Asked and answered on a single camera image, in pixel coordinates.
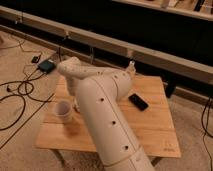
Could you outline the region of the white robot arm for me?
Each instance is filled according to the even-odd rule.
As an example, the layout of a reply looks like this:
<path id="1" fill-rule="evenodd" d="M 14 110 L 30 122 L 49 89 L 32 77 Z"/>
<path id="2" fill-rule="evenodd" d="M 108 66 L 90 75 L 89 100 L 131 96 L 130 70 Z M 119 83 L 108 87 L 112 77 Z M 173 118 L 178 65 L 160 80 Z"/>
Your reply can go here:
<path id="1" fill-rule="evenodd" d="M 117 102 L 132 87 L 132 73 L 110 67 L 83 66 L 77 57 L 60 62 L 79 112 L 106 171 L 155 171 Z"/>

